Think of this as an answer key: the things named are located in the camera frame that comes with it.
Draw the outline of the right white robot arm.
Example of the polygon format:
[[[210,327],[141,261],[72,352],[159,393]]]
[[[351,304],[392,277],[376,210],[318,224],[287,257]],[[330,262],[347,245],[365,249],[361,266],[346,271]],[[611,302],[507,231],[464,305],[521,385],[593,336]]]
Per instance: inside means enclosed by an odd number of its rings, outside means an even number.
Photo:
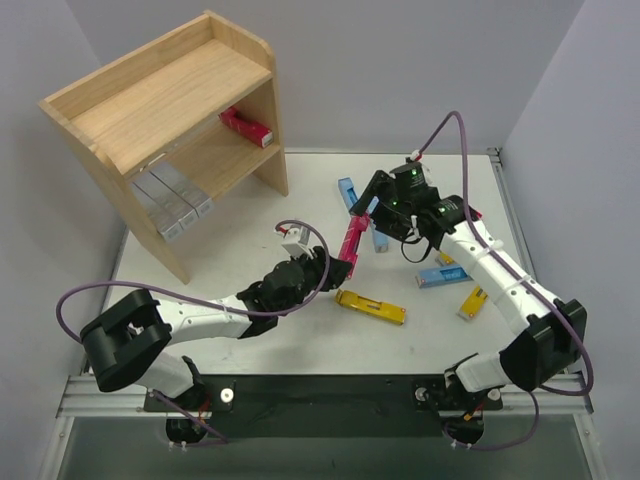
[[[524,391],[578,361],[587,312],[577,300],[564,302],[541,287],[504,250],[482,215],[459,195],[440,196],[420,163],[376,171],[351,207],[368,214],[375,228],[402,243],[426,239],[451,257],[488,295],[514,339],[501,351],[475,354],[451,369],[446,401],[464,408],[479,392],[513,384]]]

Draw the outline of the silver toothpaste box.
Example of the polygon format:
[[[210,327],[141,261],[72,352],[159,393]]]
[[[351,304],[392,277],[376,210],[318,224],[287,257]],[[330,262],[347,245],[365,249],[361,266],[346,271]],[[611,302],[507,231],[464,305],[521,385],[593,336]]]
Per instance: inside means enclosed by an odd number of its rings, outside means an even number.
[[[182,227],[169,213],[154,200],[146,203],[146,211],[157,232],[167,242],[175,241],[182,233]]]
[[[170,164],[162,163],[152,169],[151,173],[189,204],[199,217],[204,217],[213,210],[212,198]]]
[[[184,230],[195,224],[198,219],[196,211],[152,173],[147,172],[138,176],[134,184],[162,207]]]

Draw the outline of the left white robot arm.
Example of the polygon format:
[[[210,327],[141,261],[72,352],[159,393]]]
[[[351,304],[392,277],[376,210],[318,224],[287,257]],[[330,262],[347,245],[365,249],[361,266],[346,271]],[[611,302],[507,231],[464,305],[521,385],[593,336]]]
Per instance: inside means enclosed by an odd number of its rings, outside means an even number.
[[[167,346],[260,336],[314,290],[340,287],[351,268],[351,262],[316,246],[310,254],[278,263],[247,289],[219,300],[216,309],[156,300],[149,290],[137,289],[86,325],[81,343],[100,391],[139,385],[160,391],[179,410],[190,411],[202,401],[203,381],[190,358],[166,353]]]

